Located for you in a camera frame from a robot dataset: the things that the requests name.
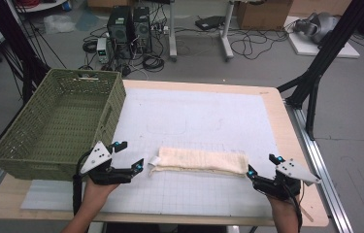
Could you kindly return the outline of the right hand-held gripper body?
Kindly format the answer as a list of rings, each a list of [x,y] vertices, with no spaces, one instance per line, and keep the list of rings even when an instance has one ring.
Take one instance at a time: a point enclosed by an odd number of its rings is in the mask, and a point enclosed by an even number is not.
[[[284,159],[283,163],[275,165],[275,172],[276,175],[272,179],[258,175],[258,178],[252,181],[253,188],[277,199],[287,200],[300,193],[301,183],[306,185],[321,183],[319,176],[311,173],[294,159]]]

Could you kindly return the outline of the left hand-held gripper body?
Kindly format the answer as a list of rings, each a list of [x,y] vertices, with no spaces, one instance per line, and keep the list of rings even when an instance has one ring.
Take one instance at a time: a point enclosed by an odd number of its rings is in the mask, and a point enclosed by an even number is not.
[[[80,176],[89,176],[90,179],[101,185],[130,183],[136,176],[130,168],[117,169],[112,166],[113,156],[101,141],[88,151],[86,161],[80,168]]]

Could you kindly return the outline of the green woven basket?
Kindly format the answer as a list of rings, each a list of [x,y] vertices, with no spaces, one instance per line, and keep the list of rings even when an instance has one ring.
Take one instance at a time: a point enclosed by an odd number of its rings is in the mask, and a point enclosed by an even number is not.
[[[50,70],[0,139],[0,168],[22,180],[71,180],[85,152],[112,142],[125,97],[118,72]]]

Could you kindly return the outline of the cream towel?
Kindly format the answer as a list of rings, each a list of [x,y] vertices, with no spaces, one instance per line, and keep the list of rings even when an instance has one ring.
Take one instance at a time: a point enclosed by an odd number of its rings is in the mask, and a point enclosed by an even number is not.
[[[242,177],[248,171],[248,157],[239,152],[191,150],[161,147],[149,165],[151,172],[206,172]]]

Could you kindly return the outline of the person's left hand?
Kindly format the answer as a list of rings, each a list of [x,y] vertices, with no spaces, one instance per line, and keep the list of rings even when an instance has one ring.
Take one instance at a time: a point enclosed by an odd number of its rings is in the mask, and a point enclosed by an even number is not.
[[[87,210],[100,211],[117,184],[101,185],[88,180],[85,185],[82,206]]]

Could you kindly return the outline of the person's right hand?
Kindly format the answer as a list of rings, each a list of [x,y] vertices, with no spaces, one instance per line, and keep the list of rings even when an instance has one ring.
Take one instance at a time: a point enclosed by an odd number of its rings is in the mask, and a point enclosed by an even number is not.
[[[291,221],[297,219],[296,208],[292,201],[282,201],[272,196],[267,197],[274,220]]]

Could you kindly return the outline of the thin wooden stick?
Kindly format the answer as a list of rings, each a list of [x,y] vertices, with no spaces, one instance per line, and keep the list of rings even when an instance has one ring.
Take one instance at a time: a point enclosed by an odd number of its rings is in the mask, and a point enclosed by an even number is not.
[[[313,209],[311,207],[301,206],[300,210],[304,219],[306,219],[308,222],[314,222]]]

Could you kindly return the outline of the white grid mat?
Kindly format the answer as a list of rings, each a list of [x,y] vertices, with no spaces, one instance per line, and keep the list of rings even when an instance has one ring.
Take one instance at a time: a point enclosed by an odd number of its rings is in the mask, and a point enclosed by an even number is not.
[[[156,171],[150,164],[162,147],[236,152],[271,178],[277,154],[266,105],[259,95],[129,87],[114,139],[128,144],[113,157],[116,168],[139,159],[145,169],[120,185],[104,212],[186,216],[268,216],[266,197],[246,176],[216,172]]]

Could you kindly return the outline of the grey power supply unit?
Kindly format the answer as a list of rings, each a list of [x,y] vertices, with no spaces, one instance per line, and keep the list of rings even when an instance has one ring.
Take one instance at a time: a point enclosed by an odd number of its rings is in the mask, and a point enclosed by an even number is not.
[[[100,63],[107,64],[109,62],[110,57],[106,38],[99,38],[97,40],[96,52]]]

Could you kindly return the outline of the white floor board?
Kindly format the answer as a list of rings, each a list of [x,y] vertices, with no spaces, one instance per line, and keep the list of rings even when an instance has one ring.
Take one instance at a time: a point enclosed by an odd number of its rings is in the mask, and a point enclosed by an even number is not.
[[[289,41],[298,55],[316,56],[320,52],[319,44],[315,44],[310,38],[301,32],[294,31],[294,25],[299,17],[288,17],[284,23],[284,29],[288,33]]]

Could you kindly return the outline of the black computer tower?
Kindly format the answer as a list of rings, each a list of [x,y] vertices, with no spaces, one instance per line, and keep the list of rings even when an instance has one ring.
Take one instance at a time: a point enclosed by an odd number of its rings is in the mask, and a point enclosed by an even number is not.
[[[114,6],[107,28],[110,39],[116,47],[116,54],[120,58],[130,58],[130,48],[135,39],[131,8],[129,6]]]
[[[149,7],[136,7],[133,11],[133,23],[137,47],[144,53],[151,52],[151,32]]]

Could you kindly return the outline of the black metal stand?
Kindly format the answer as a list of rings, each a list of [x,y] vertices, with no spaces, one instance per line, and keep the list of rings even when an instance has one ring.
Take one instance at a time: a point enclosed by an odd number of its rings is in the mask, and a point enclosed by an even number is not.
[[[33,50],[6,0],[0,0],[0,33],[12,53],[9,53],[1,42],[0,51],[7,60],[14,78],[22,81],[20,96],[23,104],[26,104],[50,70],[50,66]]]
[[[364,0],[351,0],[309,68],[301,76],[278,87],[279,92],[294,87],[292,94],[285,99],[285,103],[293,109],[301,110],[304,101],[309,99],[305,131],[313,141],[315,108],[320,80],[363,19]]]

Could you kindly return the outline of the clear plastic bag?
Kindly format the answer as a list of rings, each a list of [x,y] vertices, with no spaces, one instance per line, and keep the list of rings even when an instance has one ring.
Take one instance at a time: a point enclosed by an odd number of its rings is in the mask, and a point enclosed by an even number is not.
[[[75,23],[68,16],[52,15],[44,18],[47,34],[68,33],[75,30]]]

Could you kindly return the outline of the brown cardboard box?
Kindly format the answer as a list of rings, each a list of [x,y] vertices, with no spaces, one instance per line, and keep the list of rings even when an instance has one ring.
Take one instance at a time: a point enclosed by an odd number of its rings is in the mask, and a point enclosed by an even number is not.
[[[237,21],[243,30],[283,31],[293,0],[255,0],[241,2]]]

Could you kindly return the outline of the black flat device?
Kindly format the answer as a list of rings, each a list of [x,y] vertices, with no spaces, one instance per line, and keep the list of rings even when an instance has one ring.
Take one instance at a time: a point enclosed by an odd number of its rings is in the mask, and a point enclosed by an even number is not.
[[[206,18],[200,18],[195,21],[195,25],[203,31],[219,28],[224,24],[225,17],[212,16]]]

